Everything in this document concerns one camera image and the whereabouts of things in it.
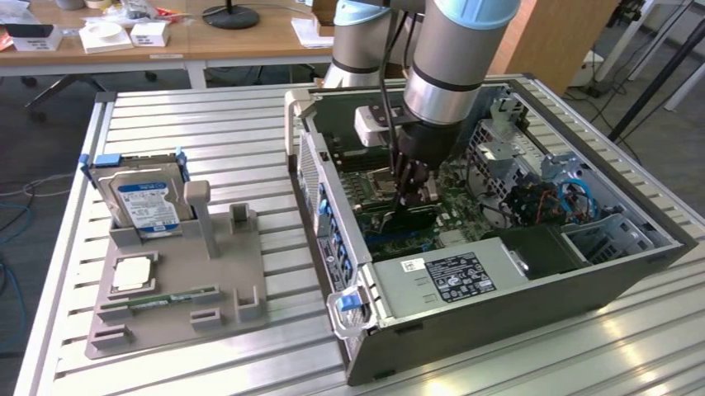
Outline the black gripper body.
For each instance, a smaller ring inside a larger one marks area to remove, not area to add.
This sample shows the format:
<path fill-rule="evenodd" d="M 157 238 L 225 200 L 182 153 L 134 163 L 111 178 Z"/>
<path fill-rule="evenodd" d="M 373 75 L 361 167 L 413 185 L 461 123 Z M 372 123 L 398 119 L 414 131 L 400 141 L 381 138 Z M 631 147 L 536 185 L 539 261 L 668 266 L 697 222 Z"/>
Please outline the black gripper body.
<path fill-rule="evenodd" d="M 397 138 L 398 150 L 410 160 L 420 161 L 430 170 L 438 170 L 450 156 L 460 133 L 460 123 L 436 125 L 420 121 L 405 124 Z"/>

